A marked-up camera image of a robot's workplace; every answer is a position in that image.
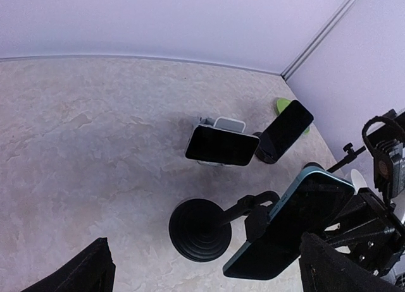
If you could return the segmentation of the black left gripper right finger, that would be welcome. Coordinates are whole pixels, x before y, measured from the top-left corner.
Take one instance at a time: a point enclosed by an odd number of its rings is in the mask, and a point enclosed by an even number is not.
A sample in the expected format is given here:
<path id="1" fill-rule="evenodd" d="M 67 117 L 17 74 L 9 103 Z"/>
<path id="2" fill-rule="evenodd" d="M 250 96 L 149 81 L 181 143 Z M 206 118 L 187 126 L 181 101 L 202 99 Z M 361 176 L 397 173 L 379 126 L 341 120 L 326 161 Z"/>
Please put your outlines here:
<path id="1" fill-rule="evenodd" d="M 315 234 L 301 237 L 299 267 L 304 292 L 400 291 L 350 261 Z"/>

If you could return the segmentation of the black gooseneck phone stand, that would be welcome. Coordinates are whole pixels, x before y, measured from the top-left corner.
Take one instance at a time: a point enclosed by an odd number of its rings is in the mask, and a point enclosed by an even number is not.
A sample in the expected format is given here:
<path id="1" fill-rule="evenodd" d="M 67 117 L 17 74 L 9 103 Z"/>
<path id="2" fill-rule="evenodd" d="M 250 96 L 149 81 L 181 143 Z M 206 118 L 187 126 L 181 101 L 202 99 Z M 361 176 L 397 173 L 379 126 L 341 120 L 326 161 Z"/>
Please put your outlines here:
<path id="1" fill-rule="evenodd" d="M 194 262 L 221 257 L 232 239 L 231 222 L 244 216 L 247 241 L 253 243 L 266 232 L 270 212 L 280 200 L 274 191 L 246 195 L 227 210 L 203 198 L 179 204 L 172 212 L 168 232 L 175 249 Z"/>

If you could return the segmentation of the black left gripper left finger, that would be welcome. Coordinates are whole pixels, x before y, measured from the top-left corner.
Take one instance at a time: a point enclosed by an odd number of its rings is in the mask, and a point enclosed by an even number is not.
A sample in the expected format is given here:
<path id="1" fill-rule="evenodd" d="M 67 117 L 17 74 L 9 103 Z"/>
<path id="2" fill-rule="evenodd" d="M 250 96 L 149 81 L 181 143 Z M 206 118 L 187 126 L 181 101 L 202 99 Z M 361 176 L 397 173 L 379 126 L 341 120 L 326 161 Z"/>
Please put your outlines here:
<path id="1" fill-rule="evenodd" d="M 57 271 L 24 290 L 112 292 L 115 270 L 108 239 L 98 238 Z"/>

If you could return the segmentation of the blue-edged black smartphone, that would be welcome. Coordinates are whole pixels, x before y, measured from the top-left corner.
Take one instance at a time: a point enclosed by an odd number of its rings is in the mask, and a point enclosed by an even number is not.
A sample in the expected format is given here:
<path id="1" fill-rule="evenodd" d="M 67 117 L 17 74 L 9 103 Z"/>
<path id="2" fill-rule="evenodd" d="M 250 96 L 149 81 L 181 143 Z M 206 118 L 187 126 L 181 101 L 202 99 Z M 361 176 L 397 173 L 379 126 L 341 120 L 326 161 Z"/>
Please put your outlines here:
<path id="1" fill-rule="evenodd" d="M 268 213 L 265 232 L 246 241 L 223 266 L 226 277 L 266 281 L 300 256 L 303 233 L 322 233 L 355 193 L 349 181 L 319 167 L 304 168 Z"/>

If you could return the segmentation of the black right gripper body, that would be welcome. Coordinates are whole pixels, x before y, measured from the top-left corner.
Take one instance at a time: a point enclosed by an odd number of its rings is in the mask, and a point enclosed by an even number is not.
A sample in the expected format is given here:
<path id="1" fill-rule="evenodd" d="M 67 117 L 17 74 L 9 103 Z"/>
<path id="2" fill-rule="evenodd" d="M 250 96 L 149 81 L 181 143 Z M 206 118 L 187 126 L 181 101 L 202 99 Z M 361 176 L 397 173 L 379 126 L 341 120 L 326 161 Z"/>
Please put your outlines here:
<path id="1" fill-rule="evenodd" d="M 404 252 L 404 225 L 369 188 L 361 188 L 325 230 L 322 240 L 333 248 L 346 246 L 346 257 L 363 269 L 387 275 Z"/>

